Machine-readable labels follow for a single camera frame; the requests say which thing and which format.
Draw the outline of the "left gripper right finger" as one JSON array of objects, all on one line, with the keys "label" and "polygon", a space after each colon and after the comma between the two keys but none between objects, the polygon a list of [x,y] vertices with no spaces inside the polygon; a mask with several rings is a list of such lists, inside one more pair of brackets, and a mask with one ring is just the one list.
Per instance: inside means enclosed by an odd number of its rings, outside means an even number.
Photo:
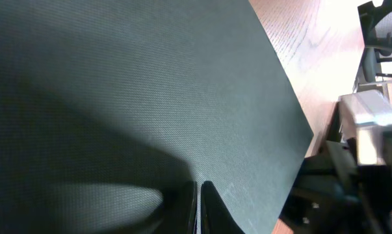
[{"label": "left gripper right finger", "polygon": [[244,234],[223,202],[212,181],[201,187],[201,233]]}]

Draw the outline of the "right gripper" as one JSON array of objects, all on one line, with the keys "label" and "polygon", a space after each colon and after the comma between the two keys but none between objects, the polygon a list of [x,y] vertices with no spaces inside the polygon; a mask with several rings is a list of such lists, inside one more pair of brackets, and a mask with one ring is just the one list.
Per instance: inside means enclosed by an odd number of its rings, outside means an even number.
[{"label": "right gripper", "polygon": [[392,166],[359,166],[327,141],[304,159],[280,219],[294,233],[392,233]]}]

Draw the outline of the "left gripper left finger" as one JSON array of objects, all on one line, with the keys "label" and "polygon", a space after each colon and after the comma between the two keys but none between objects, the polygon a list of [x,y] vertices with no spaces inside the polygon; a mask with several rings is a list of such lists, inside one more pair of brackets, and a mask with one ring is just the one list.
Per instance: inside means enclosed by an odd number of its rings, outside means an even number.
[{"label": "left gripper left finger", "polygon": [[197,230],[198,186],[187,181],[176,187],[157,187],[162,203],[151,215],[144,233],[193,234]]}]

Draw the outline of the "dark green gift box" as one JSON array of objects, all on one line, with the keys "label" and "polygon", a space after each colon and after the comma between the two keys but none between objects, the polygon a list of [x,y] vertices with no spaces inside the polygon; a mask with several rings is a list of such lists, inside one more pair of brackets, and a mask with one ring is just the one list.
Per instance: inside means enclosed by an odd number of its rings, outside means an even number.
[{"label": "dark green gift box", "polygon": [[247,1],[0,1],[0,233],[151,233],[187,181],[270,233],[312,136]]}]

